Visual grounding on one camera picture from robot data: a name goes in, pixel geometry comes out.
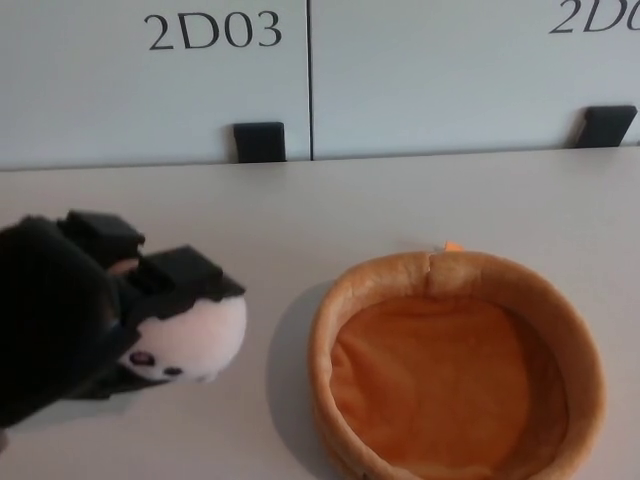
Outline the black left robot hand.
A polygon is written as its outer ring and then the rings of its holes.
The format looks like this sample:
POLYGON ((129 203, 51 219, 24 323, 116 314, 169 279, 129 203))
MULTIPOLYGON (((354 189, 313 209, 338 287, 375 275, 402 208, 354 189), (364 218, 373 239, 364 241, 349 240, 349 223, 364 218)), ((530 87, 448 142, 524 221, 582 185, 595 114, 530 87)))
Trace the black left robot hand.
POLYGON ((144 254, 119 216, 72 210, 1 231, 1 426, 60 400, 209 382, 238 354, 244 287, 189 245, 144 254))

